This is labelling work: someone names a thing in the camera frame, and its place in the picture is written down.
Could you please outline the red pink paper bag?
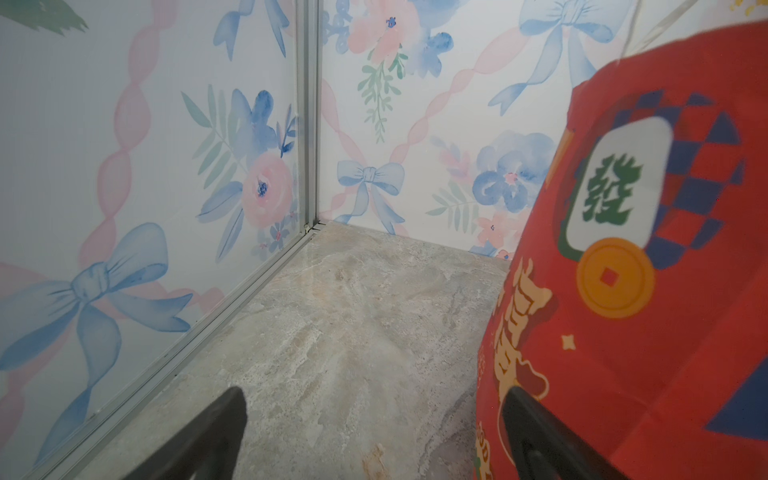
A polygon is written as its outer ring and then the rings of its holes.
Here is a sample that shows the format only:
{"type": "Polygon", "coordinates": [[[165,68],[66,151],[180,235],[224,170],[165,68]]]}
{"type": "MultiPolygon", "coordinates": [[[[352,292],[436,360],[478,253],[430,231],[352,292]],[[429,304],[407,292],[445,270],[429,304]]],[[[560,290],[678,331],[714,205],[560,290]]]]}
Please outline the red pink paper bag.
{"type": "Polygon", "coordinates": [[[477,356],[477,479],[525,391],[631,479],[767,475],[767,5],[669,3],[572,93],[477,356]]]}

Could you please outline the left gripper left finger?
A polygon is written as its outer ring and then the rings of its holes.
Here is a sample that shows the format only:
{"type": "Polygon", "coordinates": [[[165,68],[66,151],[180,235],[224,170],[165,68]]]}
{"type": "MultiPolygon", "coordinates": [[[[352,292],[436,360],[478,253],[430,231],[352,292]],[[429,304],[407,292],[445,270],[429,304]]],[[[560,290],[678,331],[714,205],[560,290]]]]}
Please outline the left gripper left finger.
{"type": "Polygon", "coordinates": [[[231,479],[246,425],[244,392],[230,387],[126,477],[231,479]]]}

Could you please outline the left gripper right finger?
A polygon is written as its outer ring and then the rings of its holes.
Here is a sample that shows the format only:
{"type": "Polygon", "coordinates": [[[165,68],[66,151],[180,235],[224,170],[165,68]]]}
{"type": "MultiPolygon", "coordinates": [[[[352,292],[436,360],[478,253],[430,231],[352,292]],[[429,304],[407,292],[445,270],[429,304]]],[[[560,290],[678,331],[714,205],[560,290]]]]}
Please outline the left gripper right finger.
{"type": "Polygon", "coordinates": [[[502,420],[521,479],[627,479],[518,386],[511,388],[504,399],[502,420]]]}

